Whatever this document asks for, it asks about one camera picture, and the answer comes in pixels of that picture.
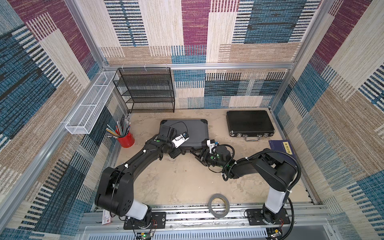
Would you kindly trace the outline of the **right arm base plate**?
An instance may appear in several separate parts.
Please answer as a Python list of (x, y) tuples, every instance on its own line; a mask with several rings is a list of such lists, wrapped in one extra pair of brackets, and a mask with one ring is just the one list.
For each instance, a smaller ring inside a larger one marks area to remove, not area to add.
[(279, 225), (291, 224), (291, 219), (285, 208), (282, 208), (277, 214), (267, 209), (248, 209), (245, 211), (245, 217), (251, 226), (259, 225)]

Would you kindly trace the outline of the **grey plastic poker case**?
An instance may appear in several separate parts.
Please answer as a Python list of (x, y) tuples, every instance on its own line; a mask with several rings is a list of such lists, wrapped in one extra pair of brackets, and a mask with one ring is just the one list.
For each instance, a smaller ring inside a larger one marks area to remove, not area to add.
[(177, 132), (176, 136), (187, 132), (189, 139), (179, 146), (182, 150), (199, 150), (207, 147), (209, 140), (208, 121), (205, 119), (179, 119), (179, 120), (162, 120), (160, 125), (174, 128)]

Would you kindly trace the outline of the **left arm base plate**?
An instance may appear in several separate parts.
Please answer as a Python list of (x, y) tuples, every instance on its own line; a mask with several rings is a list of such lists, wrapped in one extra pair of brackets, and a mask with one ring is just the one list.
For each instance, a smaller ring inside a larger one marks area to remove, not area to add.
[(124, 230), (150, 230), (164, 229), (166, 225), (166, 212), (152, 212), (147, 214), (143, 220), (129, 218), (124, 221)]

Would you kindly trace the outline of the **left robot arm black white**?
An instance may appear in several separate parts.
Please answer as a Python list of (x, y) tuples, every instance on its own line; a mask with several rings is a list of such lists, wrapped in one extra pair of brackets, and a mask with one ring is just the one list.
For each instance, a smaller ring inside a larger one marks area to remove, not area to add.
[(176, 158), (181, 153), (179, 147), (188, 139), (188, 131), (179, 134), (172, 127), (161, 126), (159, 133), (147, 140), (131, 159), (102, 172), (95, 205), (119, 217), (149, 225), (152, 222), (151, 207), (134, 199), (134, 182), (146, 167), (157, 159), (161, 160), (164, 154)]

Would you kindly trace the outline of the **black aluminium poker case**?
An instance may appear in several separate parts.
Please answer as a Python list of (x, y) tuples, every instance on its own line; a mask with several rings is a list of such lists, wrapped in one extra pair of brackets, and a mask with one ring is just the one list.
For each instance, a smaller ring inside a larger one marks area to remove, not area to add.
[(260, 138), (272, 137), (275, 128), (267, 111), (228, 111), (226, 113), (229, 135), (258, 142)]

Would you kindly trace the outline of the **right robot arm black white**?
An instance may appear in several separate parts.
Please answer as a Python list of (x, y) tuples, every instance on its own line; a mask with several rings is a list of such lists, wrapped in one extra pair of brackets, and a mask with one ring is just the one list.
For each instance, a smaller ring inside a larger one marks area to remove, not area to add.
[(264, 149), (250, 157), (235, 160), (234, 148), (227, 144), (203, 148), (195, 158), (205, 167), (220, 167), (219, 173), (226, 182), (245, 175), (259, 174), (270, 186), (262, 208), (266, 224), (275, 224), (283, 213), (283, 206), (292, 188), (300, 180), (302, 170), (297, 160), (286, 152)]

